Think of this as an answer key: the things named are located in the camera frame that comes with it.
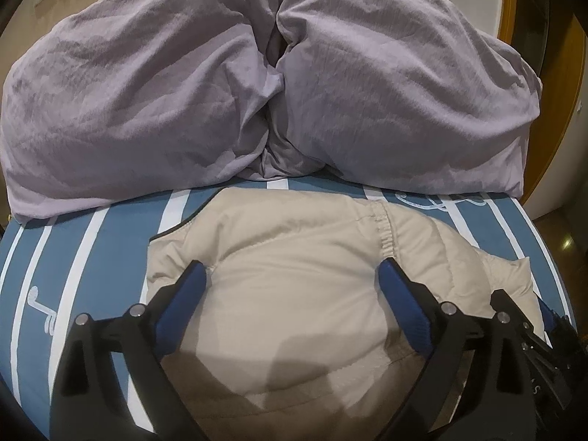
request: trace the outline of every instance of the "blue and white striped sheet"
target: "blue and white striped sheet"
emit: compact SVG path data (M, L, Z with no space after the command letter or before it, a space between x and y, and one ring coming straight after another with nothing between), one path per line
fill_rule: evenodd
M387 200L455 228L472 245L503 257L528 256L535 290L573 321L557 268L516 200L502 194L423 196L343 182L327 174L223 186L312 190ZM73 318L121 315L146 296L149 238L195 212L219 186L163 192L96 210L12 221L0 243L0 374L40 431L49 433L50 392ZM133 418L150 428L122 356L115 357Z

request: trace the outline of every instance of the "folded down jacket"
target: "folded down jacket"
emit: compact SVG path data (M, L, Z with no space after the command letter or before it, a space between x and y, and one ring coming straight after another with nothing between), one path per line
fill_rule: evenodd
M223 189L151 241L149 300L193 259L207 266L204 298L162 365L212 440L378 434L424 363L379 290L386 257L469 315L492 317L490 294L504 288L543 334L528 259L487 254L384 201Z

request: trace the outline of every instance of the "mattress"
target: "mattress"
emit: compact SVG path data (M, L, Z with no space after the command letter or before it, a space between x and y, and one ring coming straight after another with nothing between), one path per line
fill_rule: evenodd
M343 182L321 173L295 179L167 191L109 207L10 222L0 243L0 374L31 421L49 433L50 388L73 318L116 317L146 297L149 238L189 218L219 187L343 193L413 207L455 228L472 245L505 259L530 257L536 293L574 323L557 268L520 204L503 194L423 196ZM140 402L120 354L113 354L137 424Z

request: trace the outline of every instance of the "bed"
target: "bed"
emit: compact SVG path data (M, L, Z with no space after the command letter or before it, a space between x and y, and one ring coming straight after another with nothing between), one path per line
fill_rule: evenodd
M518 201L503 194L423 196L352 184L327 173L267 183L232 179L220 187L225 186L344 193L413 207L489 253L511 260L529 257L536 293L574 323L545 244ZM189 218L218 189L167 191L24 226L9 224L0 243L0 374L45 436L49 386L73 318L81 312L95 319L115 317L144 302L149 238ZM115 366L123 393L135 398L122 356Z

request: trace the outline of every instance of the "wooden panel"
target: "wooden panel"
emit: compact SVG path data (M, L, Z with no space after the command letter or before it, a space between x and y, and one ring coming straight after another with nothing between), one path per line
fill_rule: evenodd
M540 75L541 114L531 125L523 203L549 167L576 107L585 46L584 31L571 9L561 0L551 0L549 37Z
M516 0L502 0L501 25L498 39L510 44L515 31Z

